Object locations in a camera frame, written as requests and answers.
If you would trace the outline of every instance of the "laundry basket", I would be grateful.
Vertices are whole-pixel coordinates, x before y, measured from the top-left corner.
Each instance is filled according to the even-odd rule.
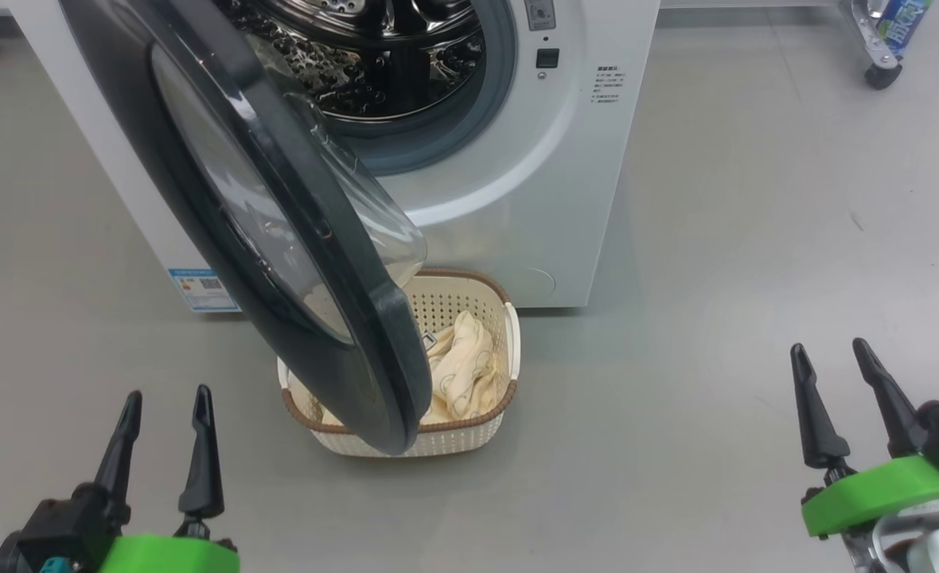
[[[469,311],[484,323],[494,341],[497,360],[499,400],[490,412],[469,420],[423,424],[414,446],[405,458],[442,456],[476,450],[494,438],[505,417],[505,409],[516,395],[520,377],[520,319],[508,294],[491,279],[466,271],[422,271],[405,287],[421,333],[437,333],[455,323],[462,311]],[[280,359],[279,384],[289,413],[321,442],[342,456],[365,458],[389,457],[368,446],[349,429],[321,423],[321,407],[295,374]]]

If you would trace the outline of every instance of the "gray floor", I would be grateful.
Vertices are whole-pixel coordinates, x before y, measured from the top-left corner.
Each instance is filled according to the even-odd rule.
[[[0,53],[0,540],[94,475],[145,392],[131,532],[171,532],[199,382],[248,571],[850,571],[805,537],[787,349],[854,449],[886,442],[849,341],[939,398],[939,2],[862,84],[831,11],[662,18],[590,307],[524,319],[484,450],[334,457],[246,323],[194,316],[29,47]]]

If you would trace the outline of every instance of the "laundry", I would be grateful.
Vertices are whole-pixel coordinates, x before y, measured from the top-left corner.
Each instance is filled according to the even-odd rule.
[[[463,311],[455,318],[452,348],[431,370],[434,393],[448,405],[452,419],[465,419],[470,413],[473,382],[491,362],[494,342],[484,323]]]
[[[484,415],[497,406],[498,366],[494,340],[483,322],[463,311],[455,324],[434,334],[427,349],[431,367],[431,405],[421,424],[442,424]],[[321,423],[342,425],[321,405]]]

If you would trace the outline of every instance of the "caster wheel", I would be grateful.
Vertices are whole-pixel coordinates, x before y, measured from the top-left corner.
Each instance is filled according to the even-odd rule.
[[[886,90],[902,74],[902,65],[897,68],[880,68],[875,63],[866,70],[866,83],[874,90]]]

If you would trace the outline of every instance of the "blue bottle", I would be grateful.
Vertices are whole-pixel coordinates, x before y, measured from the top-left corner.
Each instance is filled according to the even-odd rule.
[[[921,16],[932,3],[933,0],[890,0],[887,4],[876,29],[898,58],[905,54],[905,48],[918,28]]]

